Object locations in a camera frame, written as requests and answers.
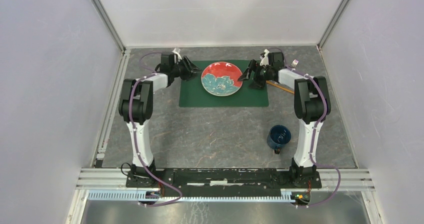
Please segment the green rectangular placemat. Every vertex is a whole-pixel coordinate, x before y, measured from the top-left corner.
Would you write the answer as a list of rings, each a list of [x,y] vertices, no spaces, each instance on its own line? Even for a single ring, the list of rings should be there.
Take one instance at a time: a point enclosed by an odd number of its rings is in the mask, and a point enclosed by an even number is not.
[[[179,106],[181,108],[268,107],[267,88],[249,88],[252,82],[252,80],[245,81],[240,90],[232,95],[215,96],[203,88],[199,74],[189,81],[181,81]]]

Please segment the red teal floral plate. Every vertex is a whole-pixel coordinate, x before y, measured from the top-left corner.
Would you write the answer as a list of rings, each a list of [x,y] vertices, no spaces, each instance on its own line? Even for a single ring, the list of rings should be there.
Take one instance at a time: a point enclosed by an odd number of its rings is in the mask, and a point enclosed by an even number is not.
[[[243,82],[238,81],[241,75],[241,70],[233,63],[218,61],[209,64],[202,71],[200,80],[209,94],[227,97],[235,94],[242,87]]]

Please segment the silver metal fork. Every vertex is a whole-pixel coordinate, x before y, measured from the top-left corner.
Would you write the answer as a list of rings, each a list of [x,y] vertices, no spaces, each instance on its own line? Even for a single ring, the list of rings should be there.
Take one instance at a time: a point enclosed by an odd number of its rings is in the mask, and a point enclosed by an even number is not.
[[[295,69],[296,67],[297,67],[297,65],[299,64],[299,61],[297,60],[297,59],[294,59],[293,61],[292,61],[292,63],[290,64],[290,67],[292,68],[292,69]]]

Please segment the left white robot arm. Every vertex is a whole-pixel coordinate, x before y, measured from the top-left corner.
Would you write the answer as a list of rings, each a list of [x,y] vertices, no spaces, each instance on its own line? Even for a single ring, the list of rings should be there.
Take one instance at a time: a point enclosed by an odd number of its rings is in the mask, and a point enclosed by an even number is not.
[[[149,122],[154,109],[154,93],[169,87],[176,79],[189,81],[201,70],[179,48],[160,54],[160,62],[151,74],[122,83],[118,112],[131,135],[132,163],[128,181],[139,182],[145,188],[157,182],[155,159],[151,150]]]

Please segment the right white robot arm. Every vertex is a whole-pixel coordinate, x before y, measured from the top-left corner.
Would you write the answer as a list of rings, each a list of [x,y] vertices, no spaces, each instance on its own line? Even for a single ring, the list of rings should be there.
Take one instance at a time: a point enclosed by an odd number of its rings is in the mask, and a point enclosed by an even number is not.
[[[269,52],[265,49],[260,60],[250,60],[239,81],[253,79],[253,89],[263,89],[266,81],[275,81],[294,91],[294,112],[299,120],[297,148],[289,168],[288,180],[295,188],[302,188],[317,174],[316,149],[319,132],[326,116],[331,112],[327,80],[323,76],[314,77],[296,69],[294,60],[287,65],[281,51]]]

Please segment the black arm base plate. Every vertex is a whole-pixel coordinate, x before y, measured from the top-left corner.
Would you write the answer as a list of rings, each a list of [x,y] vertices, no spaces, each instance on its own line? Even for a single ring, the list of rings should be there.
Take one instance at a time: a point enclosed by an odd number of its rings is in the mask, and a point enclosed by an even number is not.
[[[276,168],[164,168],[150,176],[141,167],[125,173],[127,188],[158,189],[164,198],[278,197],[282,189],[320,189],[320,174]]]

